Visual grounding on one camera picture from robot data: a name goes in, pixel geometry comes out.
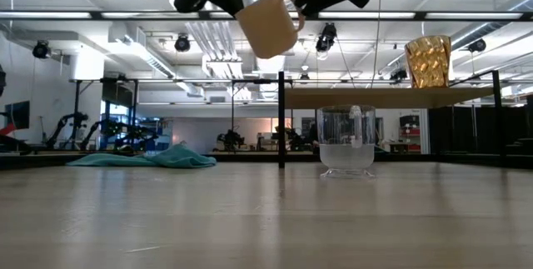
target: textured gold cup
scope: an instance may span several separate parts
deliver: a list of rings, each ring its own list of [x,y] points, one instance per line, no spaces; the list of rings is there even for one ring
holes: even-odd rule
[[[448,87],[450,37],[420,37],[407,43],[405,50],[413,88]]]

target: green cloth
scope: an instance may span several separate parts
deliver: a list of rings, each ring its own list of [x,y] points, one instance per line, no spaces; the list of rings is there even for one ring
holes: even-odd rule
[[[174,145],[156,156],[124,157],[109,153],[94,153],[82,157],[68,166],[90,167],[170,167],[170,168],[203,168],[215,166],[214,157],[204,157],[182,144]]]

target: wooden tabletop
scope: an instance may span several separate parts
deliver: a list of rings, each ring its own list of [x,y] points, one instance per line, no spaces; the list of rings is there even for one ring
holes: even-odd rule
[[[533,268],[533,174],[377,163],[0,172],[1,268]]]
[[[317,109],[340,105],[368,105],[377,108],[434,108],[492,94],[491,87],[450,88],[287,88],[286,109]]]

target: track light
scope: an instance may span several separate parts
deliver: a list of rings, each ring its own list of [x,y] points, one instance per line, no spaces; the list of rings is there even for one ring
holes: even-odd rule
[[[407,78],[406,69],[400,68],[399,70],[391,73],[391,78],[390,78],[390,80],[392,81],[391,85],[399,84],[402,80],[406,78]]]
[[[176,48],[178,52],[188,52],[189,49],[191,49],[189,35],[180,34],[179,36],[177,36],[177,41],[176,44],[174,44],[174,48]]]
[[[469,52],[483,52],[486,49],[486,42],[483,39],[479,39],[469,45],[467,49]]]
[[[48,41],[37,41],[37,45],[33,48],[32,54],[39,59],[48,59],[52,55],[52,50],[48,46]]]
[[[322,34],[318,37],[316,42],[317,52],[328,52],[330,48],[335,44],[336,28],[334,23],[326,23],[326,26],[322,30]]]

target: fluorescent light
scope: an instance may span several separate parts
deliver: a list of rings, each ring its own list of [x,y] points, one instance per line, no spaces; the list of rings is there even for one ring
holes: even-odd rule
[[[170,103],[171,105],[204,105],[206,104],[205,102],[171,102]]]
[[[226,12],[210,12],[209,16],[211,18],[233,18],[232,15],[226,13]]]
[[[164,83],[164,82],[174,82],[174,81],[172,79],[166,79],[166,80],[147,79],[147,80],[139,80],[139,82],[143,82],[143,83]]]
[[[414,12],[320,12],[319,18],[345,18],[345,19],[411,19]]]
[[[184,82],[205,82],[205,83],[229,83],[232,82],[230,79],[178,79],[178,81]]]
[[[333,79],[333,80],[325,80],[325,79],[322,79],[322,80],[314,80],[314,79],[297,79],[297,80],[292,80],[293,82],[297,82],[297,83],[335,83],[335,82],[342,82],[342,80],[338,79]]]
[[[89,12],[0,12],[4,19],[90,19]]]
[[[106,19],[194,19],[199,18],[198,13],[179,12],[103,12]]]
[[[429,12],[427,19],[518,19],[519,12]]]
[[[247,106],[277,106],[277,102],[249,102]]]
[[[139,102],[138,105],[143,105],[143,106],[164,106],[164,105],[169,105],[171,104],[170,102]]]

